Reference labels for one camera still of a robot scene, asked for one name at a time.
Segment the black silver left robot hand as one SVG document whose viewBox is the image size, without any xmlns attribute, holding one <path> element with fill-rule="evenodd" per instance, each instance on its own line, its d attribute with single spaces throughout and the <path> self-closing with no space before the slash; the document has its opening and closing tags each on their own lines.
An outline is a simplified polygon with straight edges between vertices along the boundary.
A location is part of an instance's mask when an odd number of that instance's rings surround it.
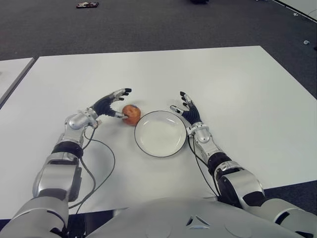
<svg viewBox="0 0 317 238">
<path fill-rule="evenodd" d="M 124 113 L 117 112 L 111 108 L 112 103 L 117 101 L 124 101 L 123 96 L 128 96 L 132 92 L 131 88 L 123 88 L 116 90 L 95 102 L 91 108 L 98 116 L 106 115 L 109 117 L 127 119 L 128 116 Z"/>
</svg>

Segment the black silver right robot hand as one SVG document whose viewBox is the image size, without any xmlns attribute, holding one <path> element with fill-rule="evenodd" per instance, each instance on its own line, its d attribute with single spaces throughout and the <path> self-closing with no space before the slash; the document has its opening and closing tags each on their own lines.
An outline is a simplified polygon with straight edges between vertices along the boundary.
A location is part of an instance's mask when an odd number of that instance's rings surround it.
<svg viewBox="0 0 317 238">
<path fill-rule="evenodd" d="M 200 113 L 190 96 L 182 91 L 180 91 L 180 96 L 183 100 L 183 106 L 185 106 L 187 110 L 182 110 L 175 105 L 171 105 L 170 109 L 173 112 L 181 115 L 190 125 L 193 125 L 197 122 L 202 122 Z"/>
</svg>

